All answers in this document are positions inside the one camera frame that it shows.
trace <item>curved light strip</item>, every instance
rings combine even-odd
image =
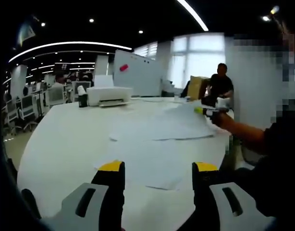
[[[9,79],[7,79],[7,80],[6,80],[6,81],[4,81],[2,84],[5,84],[5,83],[9,82],[11,79],[12,79],[12,78],[9,78]]]
[[[195,10],[185,1],[185,0],[177,0],[190,14],[194,17],[194,19],[199,23],[204,31],[208,31],[209,29],[200,18],[200,16],[195,12]]]
[[[53,71],[45,71],[45,72],[42,72],[42,74],[50,73],[50,72],[53,72]]]
[[[38,69],[42,69],[42,68],[45,68],[45,67],[50,67],[50,66],[54,66],[54,65],[40,66],[40,67],[38,67]]]
[[[71,64],[95,64],[95,63],[71,63]]]
[[[7,82],[9,82],[11,80],[11,78],[7,79],[6,81],[4,81],[2,84],[5,84]]]
[[[46,45],[42,45],[42,46],[38,46],[38,47],[34,47],[31,49],[28,49],[22,53],[19,53],[17,55],[15,55],[12,59],[9,60],[9,63],[11,61],[13,61],[14,59],[18,58],[19,56],[26,54],[28,52],[40,49],[40,48],[44,48],[44,47],[50,47],[50,46],[56,46],[56,45],[65,45],[65,44],[87,44],[87,45],[101,45],[101,46],[109,46],[109,47],[116,47],[116,48],[121,48],[121,49],[126,49],[126,50],[132,50],[132,48],[130,47],[124,47],[124,46],[120,46],[120,45],[114,45],[114,44],[109,44],[109,43],[103,43],[103,42],[55,42],[55,43],[50,43],[50,44],[46,44]]]
[[[90,69],[94,69],[94,67],[70,68],[70,70],[90,70]]]

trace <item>hand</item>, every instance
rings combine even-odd
[[[225,130],[229,128],[232,123],[234,123],[234,120],[225,112],[213,113],[210,120],[214,125],[217,125]]]

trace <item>cardboard box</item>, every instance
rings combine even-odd
[[[191,76],[187,92],[187,96],[190,97],[190,101],[200,100],[204,97],[208,83],[209,78],[207,77]]]

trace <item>floor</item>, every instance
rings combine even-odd
[[[5,151],[9,158],[12,159],[15,168],[18,170],[25,147],[30,139],[32,132],[19,133],[16,136],[8,134],[4,137]]]

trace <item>window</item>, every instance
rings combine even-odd
[[[169,80],[184,88],[190,76],[211,77],[219,63],[225,63],[223,34],[196,34],[177,37],[171,48]]]
[[[218,51],[224,52],[224,36],[195,35],[189,38],[190,51]]]
[[[134,53],[143,57],[155,59],[157,52],[157,42],[150,43],[143,47],[134,49]]]
[[[181,76],[184,76],[185,72],[185,56],[172,56],[170,62],[170,81],[173,82],[175,88],[184,87],[184,79]]]
[[[223,54],[213,53],[190,53],[186,66],[186,83],[190,76],[211,77],[217,73],[219,63],[224,63]]]
[[[172,52],[185,52],[187,47],[187,37],[175,38],[172,43]]]

